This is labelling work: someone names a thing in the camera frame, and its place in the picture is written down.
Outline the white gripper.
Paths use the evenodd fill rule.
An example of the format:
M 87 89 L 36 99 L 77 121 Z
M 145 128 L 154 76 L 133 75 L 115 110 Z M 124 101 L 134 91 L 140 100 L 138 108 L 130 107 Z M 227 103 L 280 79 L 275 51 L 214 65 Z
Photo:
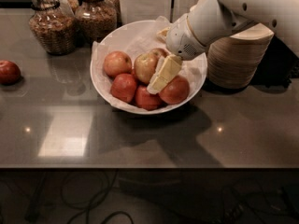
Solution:
M 182 60 L 191 61 L 206 52 L 206 47 L 193 35 L 187 14 L 172 23 L 170 28 L 159 31 L 156 36 L 162 41 L 166 40 L 166 48 L 172 54 L 159 59 L 147 87 L 150 94 L 158 94 L 174 79 L 181 70 Z

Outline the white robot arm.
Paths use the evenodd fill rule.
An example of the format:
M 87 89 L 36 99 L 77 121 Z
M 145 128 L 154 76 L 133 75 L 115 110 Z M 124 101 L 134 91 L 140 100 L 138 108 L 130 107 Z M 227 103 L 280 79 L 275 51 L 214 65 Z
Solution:
M 199 0 L 170 25 L 165 35 L 170 54 L 158 62 L 148 85 L 157 94 L 191 61 L 215 41 L 261 23 L 299 56 L 299 0 Z

